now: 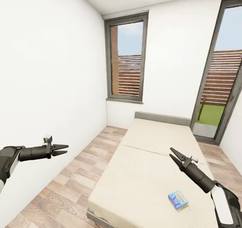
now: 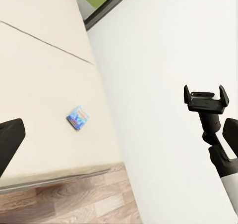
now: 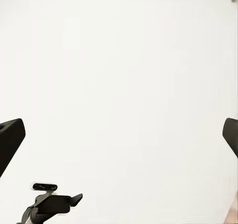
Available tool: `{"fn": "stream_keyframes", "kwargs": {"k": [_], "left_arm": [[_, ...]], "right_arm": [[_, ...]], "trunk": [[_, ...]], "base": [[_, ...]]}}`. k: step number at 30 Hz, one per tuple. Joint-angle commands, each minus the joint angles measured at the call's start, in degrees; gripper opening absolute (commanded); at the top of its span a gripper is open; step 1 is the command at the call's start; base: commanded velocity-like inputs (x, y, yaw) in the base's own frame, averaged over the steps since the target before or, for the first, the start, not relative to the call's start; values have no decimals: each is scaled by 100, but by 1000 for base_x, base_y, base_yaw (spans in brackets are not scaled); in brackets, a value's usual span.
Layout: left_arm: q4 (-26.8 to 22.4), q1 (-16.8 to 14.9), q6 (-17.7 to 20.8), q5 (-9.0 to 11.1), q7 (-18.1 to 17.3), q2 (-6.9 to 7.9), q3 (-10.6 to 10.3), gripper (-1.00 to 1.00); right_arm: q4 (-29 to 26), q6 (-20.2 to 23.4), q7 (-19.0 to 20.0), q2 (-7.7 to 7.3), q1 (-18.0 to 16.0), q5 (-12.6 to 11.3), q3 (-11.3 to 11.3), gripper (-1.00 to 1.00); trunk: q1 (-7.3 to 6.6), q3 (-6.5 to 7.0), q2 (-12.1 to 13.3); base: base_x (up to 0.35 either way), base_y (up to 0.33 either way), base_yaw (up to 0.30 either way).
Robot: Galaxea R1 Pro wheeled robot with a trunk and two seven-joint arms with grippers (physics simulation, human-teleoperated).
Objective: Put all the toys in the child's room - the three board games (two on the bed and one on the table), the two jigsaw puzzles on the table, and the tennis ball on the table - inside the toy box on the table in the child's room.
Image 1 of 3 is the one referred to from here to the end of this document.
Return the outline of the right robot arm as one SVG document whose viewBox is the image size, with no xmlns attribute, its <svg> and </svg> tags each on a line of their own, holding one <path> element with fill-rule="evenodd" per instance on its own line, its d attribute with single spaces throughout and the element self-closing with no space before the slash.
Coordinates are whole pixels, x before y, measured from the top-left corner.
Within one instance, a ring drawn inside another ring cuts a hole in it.
<svg viewBox="0 0 242 228">
<path fill-rule="evenodd" d="M 215 206 L 215 215 L 218 228 L 242 228 L 242 212 L 238 197 L 224 187 L 217 180 L 211 180 L 201 169 L 199 169 L 200 157 L 186 157 L 174 148 L 170 150 L 180 159 L 169 154 L 179 169 L 184 172 L 205 193 L 211 192 Z"/>
</svg>

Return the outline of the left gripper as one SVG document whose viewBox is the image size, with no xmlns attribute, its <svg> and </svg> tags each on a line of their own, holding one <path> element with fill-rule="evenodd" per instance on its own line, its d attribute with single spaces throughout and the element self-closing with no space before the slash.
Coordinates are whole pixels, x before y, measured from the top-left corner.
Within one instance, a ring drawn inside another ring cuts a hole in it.
<svg viewBox="0 0 242 228">
<path fill-rule="evenodd" d="M 67 153 L 68 151 L 58 151 L 60 149 L 68 148 L 68 145 L 60 145 L 48 143 L 47 146 L 33 147 L 31 150 L 31 159 L 51 159 L 51 156 L 58 156 Z"/>
</svg>

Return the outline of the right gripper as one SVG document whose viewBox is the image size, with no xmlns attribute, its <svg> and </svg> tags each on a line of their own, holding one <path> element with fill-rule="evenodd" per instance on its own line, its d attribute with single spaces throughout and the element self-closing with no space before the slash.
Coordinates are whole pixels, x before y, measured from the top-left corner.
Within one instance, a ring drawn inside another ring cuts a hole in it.
<svg viewBox="0 0 242 228">
<path fill-rule="evenodd" d="M 184 172 L 194 183 L 199 183 L 199 181 L 205 176 L 205 173 L 192 163 L 191 158 L 186 157 L 172 147 L 170 147 L 170 150 L 180 159 L 178 160 L 172 154 L 169 154 L 174 162 L 178 165 L 179 169 Z"/>
</svg>

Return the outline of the board game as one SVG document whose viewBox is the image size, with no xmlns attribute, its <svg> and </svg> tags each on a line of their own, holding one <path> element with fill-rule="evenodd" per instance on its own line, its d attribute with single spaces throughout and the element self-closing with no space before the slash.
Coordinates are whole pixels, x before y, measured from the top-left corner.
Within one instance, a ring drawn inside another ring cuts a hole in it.
<svg viewBox="0 0 242 228">
<path fill-rule="evenodd" d="M 168 194 L 169 200 L 174 205 L 175 209 L 179 209 L 187 204 L 189 204 L 188 199 L 184 196 L 184 194 L 177 190 L 175 192 L 172 192 Z"/>
</svg>

